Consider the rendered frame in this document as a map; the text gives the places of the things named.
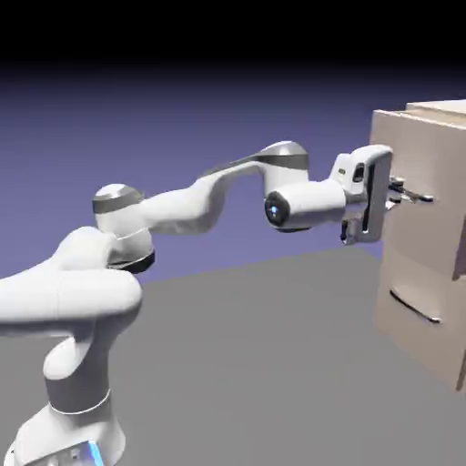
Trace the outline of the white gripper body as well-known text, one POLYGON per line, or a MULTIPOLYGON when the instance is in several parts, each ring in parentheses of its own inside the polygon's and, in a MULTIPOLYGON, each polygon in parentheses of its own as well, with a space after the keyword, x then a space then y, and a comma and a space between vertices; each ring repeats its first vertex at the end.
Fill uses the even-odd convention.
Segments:
POLYGON ((341 226, 345 245, 380 240, 391 160, 391 148, 384 145, 359 147, 349 154, 349 170, 342 183, 347 200, 341 226))

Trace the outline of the beige drawer front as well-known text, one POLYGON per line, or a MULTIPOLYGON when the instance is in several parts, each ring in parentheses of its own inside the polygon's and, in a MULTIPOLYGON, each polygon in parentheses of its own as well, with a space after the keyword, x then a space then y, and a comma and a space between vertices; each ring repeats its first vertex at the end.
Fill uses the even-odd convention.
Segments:
POLYGON ((434 202, 402 202, 386 218, 385 248, 456 280, 466 274, 466 125, 376 110, 370 141, 393 150, 391 174, 434 202))
POLYGON ((466 277, 438 274, 400 254, 383 257, 376 325, 451 389, 466 394, 466 277), (442 318, 432 324, 390 295, 396 289, 419 310, 442 318))

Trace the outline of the beige wooden cabinet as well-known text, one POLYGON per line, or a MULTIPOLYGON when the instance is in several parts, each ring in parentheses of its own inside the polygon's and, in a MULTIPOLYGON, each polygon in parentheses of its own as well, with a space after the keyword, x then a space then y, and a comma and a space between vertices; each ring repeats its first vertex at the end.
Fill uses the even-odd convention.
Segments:
POLYGON ((386 214, 376 323, 466 395, 466 98, 377 110, 370 140, 392 148, 406 190, 433 198, 386 214))

